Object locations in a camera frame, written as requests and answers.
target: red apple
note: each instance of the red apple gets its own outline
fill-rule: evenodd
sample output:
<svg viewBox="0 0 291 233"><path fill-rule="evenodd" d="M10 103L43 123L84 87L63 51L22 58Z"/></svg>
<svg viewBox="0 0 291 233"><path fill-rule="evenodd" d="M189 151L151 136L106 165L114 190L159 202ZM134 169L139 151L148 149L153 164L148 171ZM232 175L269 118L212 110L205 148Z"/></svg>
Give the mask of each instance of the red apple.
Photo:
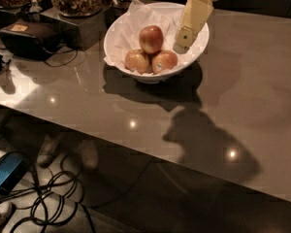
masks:
<svg viewBox="0 0 291 233"><path fill-rule="evenodd" d="M159 74L165 69L173 69L178 64L177 55L171 50L161 50L152 58L152 70Z"/></svg>
<svg viewBox="0 0 291 233"><path fill-rule="evenodd" d="M164 35L162 29L156 25L143 28L139 32L139 45L148 54L154 54L162 49Z"/></svg>
<svg viewBox="0 0 291 233"><path fill-rule="evenodd" d="M149 66L148 55L142 50L129 50L125 55L125 68L143 74Z"/></svg>

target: glossy table surface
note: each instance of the glossy table surface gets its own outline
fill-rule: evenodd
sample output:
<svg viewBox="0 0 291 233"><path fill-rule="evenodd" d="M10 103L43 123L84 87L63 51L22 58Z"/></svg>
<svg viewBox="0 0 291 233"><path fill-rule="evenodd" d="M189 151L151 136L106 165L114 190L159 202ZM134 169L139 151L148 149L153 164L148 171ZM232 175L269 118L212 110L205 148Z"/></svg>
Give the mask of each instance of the glossy table surface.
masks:
<svg viewBox="0 0 291 233"><path fill-rule="evenodd" d="M208 25L199 61L160 84L107 66L103 40L14 56L0 105L291 201L291 19L215 10Z"/></svg>

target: white bowl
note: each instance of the white bowl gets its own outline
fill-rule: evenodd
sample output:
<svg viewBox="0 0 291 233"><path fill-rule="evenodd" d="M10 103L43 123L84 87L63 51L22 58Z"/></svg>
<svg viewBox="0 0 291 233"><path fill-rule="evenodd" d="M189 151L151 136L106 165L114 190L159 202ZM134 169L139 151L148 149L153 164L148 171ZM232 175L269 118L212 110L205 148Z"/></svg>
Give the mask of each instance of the white bowl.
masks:
<svg viewBox="0 0 291 233"><path fill-rule="evenodd" d="M176 3L167 3L167 2L157 2L152 4L147 4L154 12L159 13L161 15L164 15L166 17L172 17L173 20L177 23L180 22L180 16L181 12L183 11L184 5L176 4ZM118 30L125 30L125 34L130 34L133 32L130 32L131 27L123 27L122 25L126 23L126 21L129 21L130 17L128 14L124 14L123 16L119 17L109 28L104 41L104 51L106 54L106 57L109 58L110 61L108 61L110 65L115 66L119 71L123 72L124 74L136 79L139 82L142 83L159 83L166 81L168 78L180 73L191 65L205 50L208 41L209 41L209 28L208 25L205 24L201 32L198 34L197 39L195 40L194 44L190 47L190 49L181 55L178 55L179 59L185 59L185 61L180 61L178 66L175 67L172 70L169 70L167 73L161 73L161 74L139 74L138 72L131 72L130 70L127 70L123 64L118 64L118 60L113 59L113 54L116 51L114 42L116 42L116 37L119 35ZM156 21L147 21L149 25L156 24Z"/></svg>

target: dark floor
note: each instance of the dark floor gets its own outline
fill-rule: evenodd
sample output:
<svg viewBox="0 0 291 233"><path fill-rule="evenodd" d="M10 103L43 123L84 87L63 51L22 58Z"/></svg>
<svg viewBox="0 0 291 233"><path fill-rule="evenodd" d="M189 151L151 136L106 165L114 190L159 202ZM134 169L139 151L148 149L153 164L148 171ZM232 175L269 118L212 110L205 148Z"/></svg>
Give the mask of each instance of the dark floor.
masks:
<svg viewBox="0 0 291 233"><path fill-rule="evenodd" d="M0 108L0 116L8 111ZM88 136L20 113L12 113L0 128L3 153L22 151L32 159L47 133L65 132L60 153L48 169L37 167L37 173L40 185L74 178L53 187L47 198L50 215L65 198L64 213L56 222L77 210L67 223L48 226L46 232L91 232L85 206L96 232L291 233L289 202L99 139L93 139L99 153L98 169L79 173L78 144ZM28 172L16 189L32 187L32 183ZM10 232L21 218L29 217L30 210L20 208L32 206L37 196L32 192L14 198L18 209L0 231ZM40 208L35 217L43 216ZM31 218L16 232L41 229Z"/></svg>

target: white shoe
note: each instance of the white shoe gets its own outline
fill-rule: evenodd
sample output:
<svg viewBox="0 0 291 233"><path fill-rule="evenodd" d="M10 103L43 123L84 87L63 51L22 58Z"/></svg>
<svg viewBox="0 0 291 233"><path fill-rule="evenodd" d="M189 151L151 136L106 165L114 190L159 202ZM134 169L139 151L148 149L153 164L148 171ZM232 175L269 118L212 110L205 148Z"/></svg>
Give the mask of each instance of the white shoe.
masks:
<svg viewBox="0 0 291 233"><path fill-rule="evenodd" d="M3 202L0 204L0 225L11 215L12 209L13 204L11 202Z"/></svg>
<svg viewBox="0 0 291 233"><path fill-rule="evenodd" d="M98 166L98 150L94 139L83 139L78 147L85 171L93 171Z"/></svg>
<svg viewBox="0 0 291 233"><path fill-rule="evenodd" d="M59 133L54 138L46 135L38 153L37 164L42 168L47 168L58 154L57 147L62 135Z"/></svg>

